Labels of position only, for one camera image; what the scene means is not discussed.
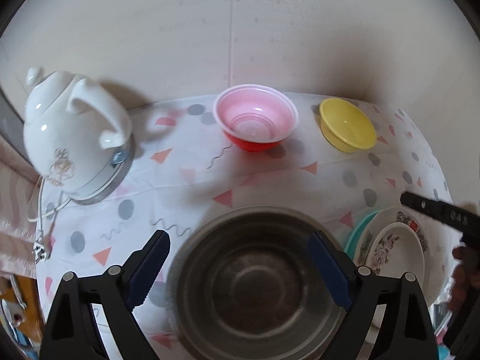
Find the person right hand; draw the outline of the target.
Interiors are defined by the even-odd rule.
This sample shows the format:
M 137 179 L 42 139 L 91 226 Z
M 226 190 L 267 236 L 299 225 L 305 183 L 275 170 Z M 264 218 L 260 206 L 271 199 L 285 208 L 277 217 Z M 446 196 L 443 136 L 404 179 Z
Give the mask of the person right hand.
M 466 298 L 466 292 L 468 289 L 468 280 L 463 265 L 465 257 L 464 246 L 458 246 L 452 251 L 453 258 L 458 261 L 454 271 L 452 272 L 453 285 L 450 291 L 450 297 L 448 301 L 448 309 L 450 311 L 458 311 Z

